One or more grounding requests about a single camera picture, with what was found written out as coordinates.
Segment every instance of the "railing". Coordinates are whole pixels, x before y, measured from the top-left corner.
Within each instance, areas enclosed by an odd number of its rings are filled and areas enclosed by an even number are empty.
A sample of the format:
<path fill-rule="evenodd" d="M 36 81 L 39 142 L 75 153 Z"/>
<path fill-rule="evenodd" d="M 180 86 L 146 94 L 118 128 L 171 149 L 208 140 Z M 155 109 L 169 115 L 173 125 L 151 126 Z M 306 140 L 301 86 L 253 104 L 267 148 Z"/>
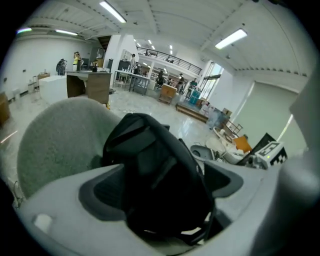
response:
<path fill-rule="evenodd" d="M 138 54 L 140 54 L 140 55 L 150 56 L 150 57 L 153 57 L 153 58 L 156 58 L 159 60 L 167 61 L 169 63 L 172 63 L 172 64 L 175 64 L 179 67 L 182 67 L 186 70 L 189 70 L 197 75 L 199 75 L 202 70 L 202 68 L 195 66 L 189 62 L 186 62 L 183 59 L 174 57 L 172 55 L 166 54 L 161 51 L 151 50 L 151 49 L 141 48 L 141 47 L 138 47 L 137 50 L 138 50 Z"/>

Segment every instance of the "metal table frame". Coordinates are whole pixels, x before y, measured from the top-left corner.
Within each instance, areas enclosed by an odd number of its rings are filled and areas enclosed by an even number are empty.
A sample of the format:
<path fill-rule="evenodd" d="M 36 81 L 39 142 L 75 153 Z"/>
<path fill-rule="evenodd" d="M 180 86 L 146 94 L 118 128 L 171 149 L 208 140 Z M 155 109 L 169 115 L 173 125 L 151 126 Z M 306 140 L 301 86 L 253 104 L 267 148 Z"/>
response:
<path fill-rule="evenodd" d="M 138 74 L 133 74 L 133 73 L 130 73 L 130 72 L 126 72 L 126 71 L 116 70 L 116 71 L 114 72 L 114 79 L 113 79 L 112 87 L 115 86 L 115 82 L 116 82 L 116 79 L 117 79 L 117 73 L 126 74 L 124 86 L 127 85 L 128 76 L 130 77 L 130 78 L 129 78 L 129 79 L 130 79 L 129 92 L 131 91 L 131 89 L 134 90 L 134 87 L 135 87 L 135 85 L 136 85 L 135 81 L 136 81 L 137 79 L 144 80 L 145 82 L 144 82 L 144 87 L 143 87 L 143 89 L 145 90 L 145 91 L 144 91 L 144 95 L 146 95 L 147 89 L 148 89 L 148 86 L 149 86 L 149 83 L 150 83 L 150 79 L 149 79 L 149 78 L 147 78 L 147 77 L 145 77 L 145 76 L 142 76 L 142 75 L 138 75 Z"/>

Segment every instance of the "person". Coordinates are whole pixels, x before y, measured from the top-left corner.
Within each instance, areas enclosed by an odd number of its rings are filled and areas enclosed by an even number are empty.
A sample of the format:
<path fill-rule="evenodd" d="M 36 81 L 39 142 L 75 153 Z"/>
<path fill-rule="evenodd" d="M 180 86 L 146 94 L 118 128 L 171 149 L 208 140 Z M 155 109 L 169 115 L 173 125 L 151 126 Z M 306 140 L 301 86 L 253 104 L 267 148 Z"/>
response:
<path fill-rule="evenodd" d="M 170 86 L 172 86 L 172 78 L 169 78 L 169 80 L 168 80 L 168 85 L 170 85 Z"/>
<path fill-rule="evenodd" d="M 162 87 L 163 84 L 164 84 L 164 72 L 160 70 L 160 73 L 156 80 L 156 86 L 159 88 L 159 87 Z"/>
<path fill-rule="evenodd" d="M 134 75 L 141 75 L 141 66 L 139 64 L 136 65 L 134 71 L 133 71 Z"/>
<path fill-rule="evenodd" d="M 195 89 L 197 86 L 198 86 L 198 83 L 197 83 L 197 79 L 195 78 L 193 81 L 190 82 L 190 86 L 188 88 L 188 92 L 185 97 L 187 100 L 190 99 L 192 90 Z"/>
<path fill-rule="evenodd" d="M 135 64 L 136 64 L 136 55 L 132 54 L 131 60 L 130 60 L 130 68 L 129 68 L 130 72 L 135 67 Z"/>
<path fill-rule="evenodd" d="M 185 79 L 184 79 L 184 74 L 180 74 L 180 80 L 178 82 L 178 84 L 176 85 L 176 91 L 178 92 L 178 94 L 180 94 L 183 89 L 184 89 L 184 83 L 185 83 Z"/>
<path fill-rule="evenodd" d="M 57 71 L 58 76 L 65 75 L 66 66 L 67 66 L 67 61 L 62 58 L 55 67 L 55 71 Z"/>
<path fill-rule="evenodd" d="M 78 63 L 81 64 L 81 56 L 78 51 L 73 54 L 73 71 L 77 71 Z"/>

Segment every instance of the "window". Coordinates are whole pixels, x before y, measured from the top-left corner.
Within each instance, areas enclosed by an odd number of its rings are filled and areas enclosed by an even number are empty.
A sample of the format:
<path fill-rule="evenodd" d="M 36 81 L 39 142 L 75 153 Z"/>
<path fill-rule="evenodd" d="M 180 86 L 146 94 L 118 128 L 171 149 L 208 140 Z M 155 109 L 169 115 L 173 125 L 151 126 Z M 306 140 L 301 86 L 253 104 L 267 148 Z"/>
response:
<path fill-rule="evenodd" d="M 212 66 L 210 66 L 208 76 L 210 77 L 210 76 L 220 75 L 223 71 L 224 71 L 223 67 L 215 63 Z M 200 98 L 204 98 L 206 100 L 209 99 L 218 81 L 219 81 L 219 78 L 205 79 L 202 83 L 203 88 L 202 88 L 202 93 L 200 95 Z"/>

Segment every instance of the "orange object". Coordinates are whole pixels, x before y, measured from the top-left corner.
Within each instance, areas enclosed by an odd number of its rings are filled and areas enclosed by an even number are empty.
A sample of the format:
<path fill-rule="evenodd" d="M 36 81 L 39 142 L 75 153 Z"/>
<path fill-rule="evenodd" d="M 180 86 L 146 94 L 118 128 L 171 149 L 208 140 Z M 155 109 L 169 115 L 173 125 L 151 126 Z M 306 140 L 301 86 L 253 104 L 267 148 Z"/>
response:
<path fill-rule="evenodd" d="M 234 138 L 233 141 L 236 144 L 236 149 L 237 150 L 243 150 L 244 153 L 251 151 L 252 148 L 249 145 L 247 139 L 245 136 L 241 136 L 239 138 Z"/>

